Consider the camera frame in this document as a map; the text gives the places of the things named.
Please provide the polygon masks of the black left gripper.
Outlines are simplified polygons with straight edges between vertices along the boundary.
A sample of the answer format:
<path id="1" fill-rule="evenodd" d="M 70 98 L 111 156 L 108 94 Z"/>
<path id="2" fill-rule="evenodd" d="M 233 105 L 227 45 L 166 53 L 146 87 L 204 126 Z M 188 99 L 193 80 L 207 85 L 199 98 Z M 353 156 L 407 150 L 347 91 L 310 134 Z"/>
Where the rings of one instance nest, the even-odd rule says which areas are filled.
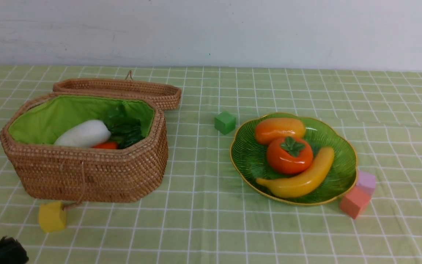
<path id="1" fill-rule="evenodd" d="M 0 264 L 26 264 L 29 262 L 27 251 L 13 237 L 0 239 Z"/>

